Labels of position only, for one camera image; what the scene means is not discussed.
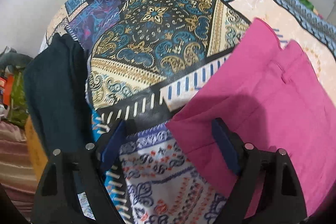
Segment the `grey garment on pile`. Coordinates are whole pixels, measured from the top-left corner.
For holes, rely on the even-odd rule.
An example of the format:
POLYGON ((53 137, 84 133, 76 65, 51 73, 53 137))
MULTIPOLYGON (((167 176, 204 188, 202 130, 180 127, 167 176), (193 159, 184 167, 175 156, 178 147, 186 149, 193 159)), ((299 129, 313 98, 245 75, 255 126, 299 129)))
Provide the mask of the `grey garment on pile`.
POLYGON ((1 53, 1 71, 25 68, 32 60, 32 57, 17 52, 1 53))

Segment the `orange box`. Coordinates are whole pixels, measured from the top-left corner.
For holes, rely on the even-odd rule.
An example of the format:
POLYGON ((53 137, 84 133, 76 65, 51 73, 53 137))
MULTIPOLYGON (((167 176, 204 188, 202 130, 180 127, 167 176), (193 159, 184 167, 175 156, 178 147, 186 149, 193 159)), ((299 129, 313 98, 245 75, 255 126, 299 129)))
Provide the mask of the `orange box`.
POLYGON ((1 88, 3 90, 3 103, 5 105, 10 105, 13 83, 14 83, 13 75, 9 75, 7 79, 1 77, 1 88))

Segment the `pink pants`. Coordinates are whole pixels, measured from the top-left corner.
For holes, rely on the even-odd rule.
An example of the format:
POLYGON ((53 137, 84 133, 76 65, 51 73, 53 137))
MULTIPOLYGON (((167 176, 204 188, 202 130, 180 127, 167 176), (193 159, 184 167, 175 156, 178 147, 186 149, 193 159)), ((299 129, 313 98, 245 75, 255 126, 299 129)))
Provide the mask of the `pink pants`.
POLYGON ((228 197, 236 176, 213 138, 221 118, 242 141, 264 151, 285 149, 312 215, 335 183, 335 106, 299 44, 284 48, 254 19, 228 60, 167 123, 199 174, 228 197))

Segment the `dark navy folded garment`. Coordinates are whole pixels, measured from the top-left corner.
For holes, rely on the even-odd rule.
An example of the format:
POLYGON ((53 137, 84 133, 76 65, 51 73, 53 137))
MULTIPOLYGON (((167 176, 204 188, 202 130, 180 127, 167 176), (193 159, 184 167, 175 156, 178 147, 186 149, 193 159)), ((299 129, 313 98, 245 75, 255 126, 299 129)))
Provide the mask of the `dark navy folded garment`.
POLYGON ((25 68, 28 111, 46 155, 57 148, 75 152, 92 141, 87 76, 84 51, 69 34, 55 34, 25 68))

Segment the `striped brown curtain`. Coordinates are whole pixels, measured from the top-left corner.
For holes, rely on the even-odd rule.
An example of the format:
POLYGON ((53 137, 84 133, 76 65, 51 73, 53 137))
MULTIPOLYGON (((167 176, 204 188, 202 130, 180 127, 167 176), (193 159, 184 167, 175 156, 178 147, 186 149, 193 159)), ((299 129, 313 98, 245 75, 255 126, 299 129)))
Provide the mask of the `striped brown curtain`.
POLYGON ((0 146, 1 184, 19 212, 29 218, 38 182, 24 131, 12 123, 1 121, 0 146))

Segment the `blue patchwork bedspread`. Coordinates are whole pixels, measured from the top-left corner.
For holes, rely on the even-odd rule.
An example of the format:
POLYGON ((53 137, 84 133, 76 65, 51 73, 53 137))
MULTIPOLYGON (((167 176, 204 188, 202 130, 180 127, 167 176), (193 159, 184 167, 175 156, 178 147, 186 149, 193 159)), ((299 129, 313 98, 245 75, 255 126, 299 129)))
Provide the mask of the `blue patchwork bedspread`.
POLYGON ((224 196, 204 182, 164 123, 228 60, 252 20, 296 40, 335 99, 335 26, 299 0, 68 0, 42 48, 69 34, 85 52, 94 135, 121 118, 137 136, 106 174, 126 223, 213 223, 224 196))

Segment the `green patterned bag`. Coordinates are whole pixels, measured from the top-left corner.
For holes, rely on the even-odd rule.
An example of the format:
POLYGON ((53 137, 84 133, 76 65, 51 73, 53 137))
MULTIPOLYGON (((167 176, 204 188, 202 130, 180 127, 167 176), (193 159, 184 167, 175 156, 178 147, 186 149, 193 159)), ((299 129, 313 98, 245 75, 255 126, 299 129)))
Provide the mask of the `green patterned bag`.
POLYGON ((24 127, 29 112, 23 86, 23 69, 18 69, 14 73, 14 82, 10 94, 10 110, 7 120, 19 127, 24 127))

